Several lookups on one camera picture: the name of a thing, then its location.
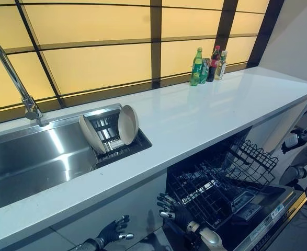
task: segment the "stainless steel sink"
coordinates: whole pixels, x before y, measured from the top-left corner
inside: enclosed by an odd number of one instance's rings
[[[84,114],[96,121],[120,109],[112,105]],[[81,114],[0,135],[0,208],[101,167],[79,127]],[[107,164],[113,154],[119,155],[109,149]]]

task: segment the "faucet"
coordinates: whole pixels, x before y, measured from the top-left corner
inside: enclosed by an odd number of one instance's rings
[[[10,78],[14,82],[17,90],[21,94],[21,100],[26,107],[26,114],[25,114],[26,118],[30,120],[36,120],[37,124],[41,127],[49,124],[45,120],[42,121],[43,113],[37,106],[33,97],[28,94],[27,90],[25,89],[24,85],[19,79],[13,65],[11,64],[9,58],[7,57],[5,51],[2,49],[1,46],[0,46],[0,60],[4,68],[8,72]]]

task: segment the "dishwasher rack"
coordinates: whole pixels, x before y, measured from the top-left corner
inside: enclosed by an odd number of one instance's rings
[[[215,230],[273,181],[271,171],[277,163],[276,157],[250,140],[236,137],[210,147],[205,155],[171,167],[167,192],[197,222]]]
[[[92,148],[92,151],[94,151],[98,161],[91,168],[91,171],[152,146],[151,142],[146,138],[144,133],[138,129],[137,136],[130,145],[123,145],[113,149],[110,146],[110,143],[121,139],[118,133],[119,113],[119,110],[114,110],[105,113],[103,116],[92,116],[87,118],[97,132],[106,150],[105,154],[98,154]]]

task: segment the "white countertop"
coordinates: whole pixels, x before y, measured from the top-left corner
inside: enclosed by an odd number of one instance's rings
[[[0,248],[305,99],[306,81],[255,67],[197,87],[178,84],[48,112],[48,118],[56,118],[115,103],[131,105],[152,147],[0,208]],[[5,122],[0,132],[27,124],[27,119]]]

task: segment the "dishwasher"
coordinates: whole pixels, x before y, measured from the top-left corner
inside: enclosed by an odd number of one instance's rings
[[[229,250],[265,250],[306,201],[303,192],[271,185],[278,163],[237,133],[168,168],[166,192]],[[173,221],[163,231],[173,250],[191,245]]]

